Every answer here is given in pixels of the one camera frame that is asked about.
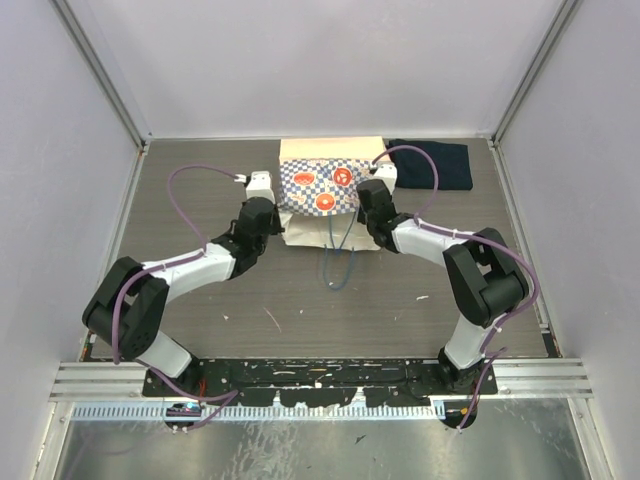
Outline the blue checkered paper bag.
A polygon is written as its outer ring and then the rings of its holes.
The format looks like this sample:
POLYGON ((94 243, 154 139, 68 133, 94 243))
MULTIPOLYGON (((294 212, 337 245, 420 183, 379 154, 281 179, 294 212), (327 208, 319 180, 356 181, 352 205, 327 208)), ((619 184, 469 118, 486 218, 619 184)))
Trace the blue checkered paper bag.
POLYGON ((346 287, 356 253, 377 251, 357 222, 357 185, 372 177, 371 161, 385 150, 380 136, 289 138, 279 147, 278 210, 288 247, 318 248, 332 291, 346 287))

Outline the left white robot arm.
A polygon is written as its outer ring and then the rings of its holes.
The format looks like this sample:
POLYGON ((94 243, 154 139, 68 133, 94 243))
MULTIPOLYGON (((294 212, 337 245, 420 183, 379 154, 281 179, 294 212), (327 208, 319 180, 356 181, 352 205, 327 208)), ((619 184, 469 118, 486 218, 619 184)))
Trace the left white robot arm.
POLYGON ((191 395, 203 379, 200 360, 160 331, 167 304, 244 274, 265 252, 269 237, 280 232, 275 203, 253 197, 242 204, 226 232, 199 250, 157 262, 118 259, 86 306, 82 322, 112 347, 115 360, 140 362, 164 377, 176 395, 191 395))

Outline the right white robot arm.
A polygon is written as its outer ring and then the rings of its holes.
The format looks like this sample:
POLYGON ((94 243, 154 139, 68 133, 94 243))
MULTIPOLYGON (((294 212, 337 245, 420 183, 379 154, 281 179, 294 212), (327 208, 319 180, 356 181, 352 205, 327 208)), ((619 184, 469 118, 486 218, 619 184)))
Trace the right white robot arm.
POLYGON ((361 183, 357 194, 358 221, 377 246, 445 269, 459 319, 438 353, 438 379, 447 392, 462 393, 481 368, 486 341, 498 322, 529 296, 517 256, 493 228, 458 232, 397 212, 392 194, 379 179, 361 183))

